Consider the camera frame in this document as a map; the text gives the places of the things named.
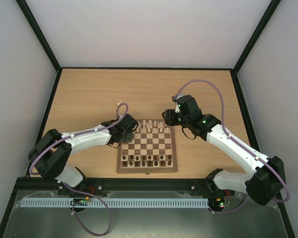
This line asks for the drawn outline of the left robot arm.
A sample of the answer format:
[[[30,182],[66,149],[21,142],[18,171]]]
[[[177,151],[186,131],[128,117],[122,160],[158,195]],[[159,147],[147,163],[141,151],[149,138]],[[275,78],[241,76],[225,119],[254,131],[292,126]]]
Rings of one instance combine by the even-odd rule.
[[[136,119],[125,114],[87,130],[60,133],[51,129],[28,154],[29,174],[40,175],[45,180],[55,179],[75,188],[85,176],[78,168],[67,165],[71,155],[90,147],[120,144],[131,138],[138,126]]]

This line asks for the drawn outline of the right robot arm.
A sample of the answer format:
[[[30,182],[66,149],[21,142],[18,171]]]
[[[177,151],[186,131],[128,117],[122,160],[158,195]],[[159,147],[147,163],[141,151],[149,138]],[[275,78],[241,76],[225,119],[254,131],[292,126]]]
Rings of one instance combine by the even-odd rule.
[[[254,202],[265,206],[286,187],[284,163],[279,157],[270,158],[235,137],[214,115],[202,113],[192,96],[180,95],[174,102],[175,109],[162,112],[166,125],[189,129],[195,137],[221,149],[245,171],[214,172],[207,181],[210,193],[234,190],[246,193]]]

